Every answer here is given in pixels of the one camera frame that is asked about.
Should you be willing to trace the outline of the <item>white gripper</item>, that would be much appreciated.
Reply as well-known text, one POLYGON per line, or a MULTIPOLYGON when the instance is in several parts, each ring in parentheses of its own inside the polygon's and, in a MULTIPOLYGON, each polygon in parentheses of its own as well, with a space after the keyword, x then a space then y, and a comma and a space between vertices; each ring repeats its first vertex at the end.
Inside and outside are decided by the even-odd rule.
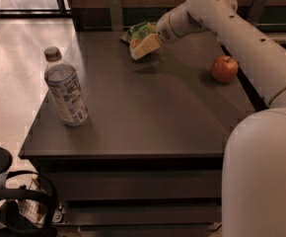
POLYGON ((164 14, 156 25, 156 34, 150 34, 144 39, 133 39, 130 42, 130 54, 134 60, 157 50, 161 41, 171 43, 191 34, 200 34, 206 28, 195 21, 187 11, 186 3, 182 3, 164 14))

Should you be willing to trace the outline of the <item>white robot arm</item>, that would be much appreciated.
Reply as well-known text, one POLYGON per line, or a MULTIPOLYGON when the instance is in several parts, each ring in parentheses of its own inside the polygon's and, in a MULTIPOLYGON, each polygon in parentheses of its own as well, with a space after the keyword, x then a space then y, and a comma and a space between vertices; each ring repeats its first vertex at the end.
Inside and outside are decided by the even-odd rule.
POLYGON ((161 41, 205 29, 240 63, 266 104, 226 144, 223 237, 286 237, 286 49, 241 18, 235 0, 185 0, 157 23, 161 41))

